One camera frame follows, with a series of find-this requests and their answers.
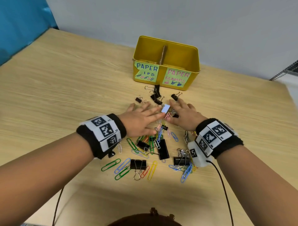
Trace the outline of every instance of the table surface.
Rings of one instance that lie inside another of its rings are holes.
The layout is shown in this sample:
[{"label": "table surface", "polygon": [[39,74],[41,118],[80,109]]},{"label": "table surface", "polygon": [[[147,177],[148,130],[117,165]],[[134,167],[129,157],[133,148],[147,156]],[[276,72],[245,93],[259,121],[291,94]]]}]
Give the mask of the table surface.
[{"label": "table surface", "polygon": [[[2,65],[0,164],[72,133],[85,119],[119,114],[139,95],[149,100],[145,84],[133,80],[133,53],[130,47],[50,29]],[[178,91],[161,87],[160,93],[169,99]],[[283,84],[201,65],[181,97],[203,115],[232,126],[246,147],[298,188],[297,111]],[[133,171],[115,181],[115,167],[100,170],[116,158],[140,158],[123,140],[122,154],[92,161],[65,186],[56,225],[107,225],[148,213],[151,207],[162,215],[174,214],[182,225],[231,225],[213,166],[197,169],[184,184],[181,172],[168,167],[176,149],[187,147],[184,131],[172,125],[169,129],[179,142],[165,135],[171,158],[166,163],[156,155],[147,160],[150,166],[158,161],[151,181],[134,181]],[[235,225],[252,225],[224,182]],[[57,198],[58,194],[27,222],[51,225]]]}]

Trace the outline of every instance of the hand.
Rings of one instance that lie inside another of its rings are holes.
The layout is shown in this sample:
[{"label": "hand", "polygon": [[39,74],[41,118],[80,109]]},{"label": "hand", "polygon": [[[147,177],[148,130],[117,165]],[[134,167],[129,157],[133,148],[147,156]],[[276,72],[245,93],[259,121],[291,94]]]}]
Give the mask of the hand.
[{"label": "hand", "polygon": [[176,111],[179,118],[168,117],[166,120],[185,130],[195,131],[198,124],[208,119],[200,112],[197,112],[192,104],[186,104],[181,98],[178,98],[177,102],[170,100],[170,106]]},{"label": "hand", "polygon": [[146,102],[141,107],[134,110],[135,104],[132,103],[126,112],[118,115],[118,118],[122,121],[126,128],[127,136],[129,137],[139,137],[143,135],[155,135],[156,130],[147,128],[147,126],[155,122],[156,120],[165,117],[165,113],[156,112],[161,110],[160,106],[148,109],[150,102]]}]

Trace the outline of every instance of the right hand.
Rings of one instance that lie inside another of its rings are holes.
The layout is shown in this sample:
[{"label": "right hand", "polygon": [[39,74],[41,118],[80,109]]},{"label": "right hand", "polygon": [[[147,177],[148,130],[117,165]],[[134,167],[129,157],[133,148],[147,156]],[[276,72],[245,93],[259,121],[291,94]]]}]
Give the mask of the right hand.
[{"label": "right hand", "polygon": [[195,131],[201,122],[208,119],[200,112],[197,112],[192,104],[186,104],[181,98],[178,98],[177,102],[170,100],[170,106],[176,111],[179,118],[168,117],[167,122],[180,126],[185,130]]}]

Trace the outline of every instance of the finger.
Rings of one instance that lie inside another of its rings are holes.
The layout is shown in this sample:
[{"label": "finger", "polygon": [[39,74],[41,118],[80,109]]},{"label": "finger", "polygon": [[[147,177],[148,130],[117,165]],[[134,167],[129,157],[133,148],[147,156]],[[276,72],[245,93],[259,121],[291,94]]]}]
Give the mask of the finger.
[{"label": "finger", "polygon": [[197,110],[195,109],[195,107],[194,107],[191,103],[188,103],[187,105],[188,105],[188,107],[189,107],[190,109],[192,109],[192,110],[194,110],[194,111],[197,111]]},{"label": "finger", "polygon": [[144,110],[146,110],[147,107],[149,107],[151,105],[150,102],[146,102],[145,104],[142,104],[141,107],[139,107],[138,109],[136,109],[136,112],[142,112]]},{"label": "finger", "polygon": [[170,100],[170,106],[176,111],[178,112],[180,109],[182,109],[179,105],[179,103],[177,103],[176,101]]},{"label": "finger", "polygon": [[162,107],[160,105],[158,105],[158,106],[156,106],[154,108],[151,108],[151,109],[148,109],[146,111],[143,111],[142,114],[144,116],[150,116],[150,115],[153,115],[155,112],[160,111],[161,108]]},{"label": "finger", "polygon": [[135,103],[130,104],[126,111],[127,112],[132,112],[134,110],[135,105],[136,105]]},{"label": "finger", "polygon": [[148,136],[152,136],[156,134],[156,130],[155,129],[150,129],[150,128],[145,128],[143,130],[143,135],[148,135]]},{"label": "finger", "polygon": [[179,118],[172,118],[172,117],[168,117],[166,119],[167,122],[173,124],[173,125],[179,125]]},{"label": "finger", "polygon": [[147,120],[147,123],[149,124],[149,123],[155,122],[156,120],[160,120],[164,117],[166,117],[166,114],[163,112],[160,112],[158,114],[154,114],[154,115],[146,117],[146,120]]},{"label": "finger", "polygon": [[181,98],[178,98],[178,103],[182,108],[189,108],[188,105]]}]

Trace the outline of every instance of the wristband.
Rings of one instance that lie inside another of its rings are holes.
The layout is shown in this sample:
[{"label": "wristband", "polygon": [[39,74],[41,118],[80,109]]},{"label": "wristband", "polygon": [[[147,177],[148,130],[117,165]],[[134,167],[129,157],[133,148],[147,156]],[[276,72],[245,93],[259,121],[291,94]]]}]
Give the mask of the wristband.
[{"label": "wristband", "polygon": [[77,133],[89,143],[94,157],[102,159],[126,136],[126,129],[115,114],[109,114],[80,123]]},{"label": "wristband", "polygon": [[215,118],[201,122],[196,133],[198,137],[195,143],[206,158],[212,155],[216,159],[224,151],[243,145],[243,141],[230,126]]}]

